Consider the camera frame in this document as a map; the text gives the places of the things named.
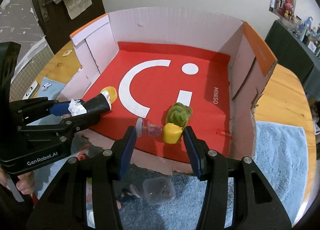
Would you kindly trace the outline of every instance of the white circle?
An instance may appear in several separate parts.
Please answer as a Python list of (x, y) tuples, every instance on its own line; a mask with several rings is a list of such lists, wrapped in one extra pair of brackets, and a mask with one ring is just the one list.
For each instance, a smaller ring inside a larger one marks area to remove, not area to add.
[(196, 64), (186, 63), (185, 65), (182, 66), (182, 71), (187, 75), (194, 75), (198, 73), (199, 68)]

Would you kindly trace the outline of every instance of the red surface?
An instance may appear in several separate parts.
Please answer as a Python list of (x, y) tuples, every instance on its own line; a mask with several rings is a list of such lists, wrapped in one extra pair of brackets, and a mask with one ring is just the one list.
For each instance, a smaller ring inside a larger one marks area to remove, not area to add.
[[(117, 91), (124, 75), (135, 65), (148, 60), (171, 60), (169, 67), (152, 67), (138, 73), (131, 82), (132, 97), (150, 111), (144, 119), (155, 125), (165, 125), (165, 117), (176, 102), (179, 91), (191, 91), (190, 106), (193, 115), (188, 125), (196, 136), (205, 140), (210, 149), (227, 156), (229, 151), (229, 56), (203, 49), (167, 44), (119, 43), (120, 51), (101, 76), (92, 85), (84, 101), (100, 93), (106, 86), (114, 86)], [(186, 63), (194, 63), (199, 71), (187, 75), (181, 68)], [(214, 88), (219, 90), (218, 104), (213, 103)], [(112, 111), (101, 117), (92, 129), (111, 139), (121, 139), (128, 126), (134, 126), (138, 117), (130, 113), (118, 98)], [(166, 144), (160, 137), (143, 135), (137, 138), (136, 149), (189, 163), (183, 141)]]

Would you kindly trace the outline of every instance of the pink toy figure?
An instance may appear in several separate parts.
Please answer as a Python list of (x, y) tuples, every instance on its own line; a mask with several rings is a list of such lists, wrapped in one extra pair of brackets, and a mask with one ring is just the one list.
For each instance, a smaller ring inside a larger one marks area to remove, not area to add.
[(147, 133), (148, 136), (160, 136), (162, 128), (159, 125), (153, 125), (148, 121), (147, 126), (143, 126), (143, 119), (140, 117), (136, 123), (136, 133), (137, 137), (141, 137), (142, 133)]
[(277, 13), (284, 17), (285, 11), (289, 11), (293, 13), (293, 1), (292, 0), (285, 0), (283, 5), (277, 9)]

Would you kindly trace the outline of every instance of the brown door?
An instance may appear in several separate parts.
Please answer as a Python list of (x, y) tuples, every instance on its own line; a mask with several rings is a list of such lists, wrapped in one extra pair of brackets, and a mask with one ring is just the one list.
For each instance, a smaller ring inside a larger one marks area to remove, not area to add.
[(48, 3), (49, 1), (51, 0), (44, 0), (47, 3), (46, 9), (49, 18), (49, 20), (45, 20), (40, 11), (39, 1), (32, 0), (36, 15), (39, 18), (39, 25), (54, 54), (70, 41), (69, 35), (72, 32), (105, 13), (102, 0), (91, 0), (92, 5), (71, 20), (63, 1), (59, 4)]

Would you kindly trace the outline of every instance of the transparent plastic container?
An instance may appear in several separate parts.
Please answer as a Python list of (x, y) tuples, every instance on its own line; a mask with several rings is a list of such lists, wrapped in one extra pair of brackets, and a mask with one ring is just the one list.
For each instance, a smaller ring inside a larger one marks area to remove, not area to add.
[(170, 178), (156, 177), (146, 179), (143, 184), (144, 197), (150, 205), (173, 201), (176, 191)]

